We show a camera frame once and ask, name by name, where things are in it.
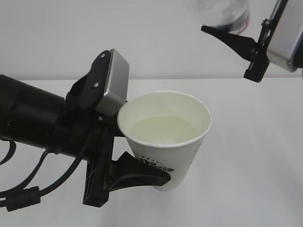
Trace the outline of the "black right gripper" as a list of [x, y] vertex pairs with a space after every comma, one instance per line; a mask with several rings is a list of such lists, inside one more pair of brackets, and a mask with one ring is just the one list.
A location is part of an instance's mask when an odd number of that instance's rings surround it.
[[288, 3], [288, 0], [277, 0], [271, 16], [262, 21], [262, 29], [256, 43], [253, 38], [228, 33], [209, 26], [201, 26], [201, 31], [223, 42], [236, 52], [241, 58], [250, 61], [244, 73], [244, 78], [253, 82], [260, 82], [270, 64], [267, 49], [277, 24]]

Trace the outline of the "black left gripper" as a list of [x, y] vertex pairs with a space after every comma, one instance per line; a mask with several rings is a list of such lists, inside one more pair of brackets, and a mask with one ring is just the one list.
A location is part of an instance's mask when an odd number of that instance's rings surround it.
[[56, 121], [46, 148], [75, 157], [71, 166], [54, 183], [45, 188], [49, 194], [61, 186], [82, 160], [87, 161], [85, 190], [82, 203], [100, 208], [109, 192], [139, 186], [163, 186], [170, 175], [124, 152], [112, 160], [115, 136], [122, 136], [116, 120], [125, 103], [115, 103], [105, 95], [51, 95], [50, 104]]

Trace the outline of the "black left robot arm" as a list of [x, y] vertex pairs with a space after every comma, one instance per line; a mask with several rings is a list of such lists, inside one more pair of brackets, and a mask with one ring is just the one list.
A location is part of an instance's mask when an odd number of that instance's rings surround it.
[[112, 160], [115, 137], [123, 133], [117, 116], [107, 117], [92, 107], [80, 108], [85, 78], [77, 81], [66, 97], [38, 89], [21, 81], [0, 77], [0, 139], [9, 142], [8, 161], [17, 143], [43, 148], [50, 153], [74, 157], [67, 171], [44, 189], [29, 187], [38, 171], [17, 186], [1, 192], [0, 205], [14, 211], [36, 205], [41, 198], [60, 187], [82, 160], [87, 161], [83, 204], [103, 206], [112, 191], [137, 186], [163, 186], [170, 175], [146, 161], [125, 152]]

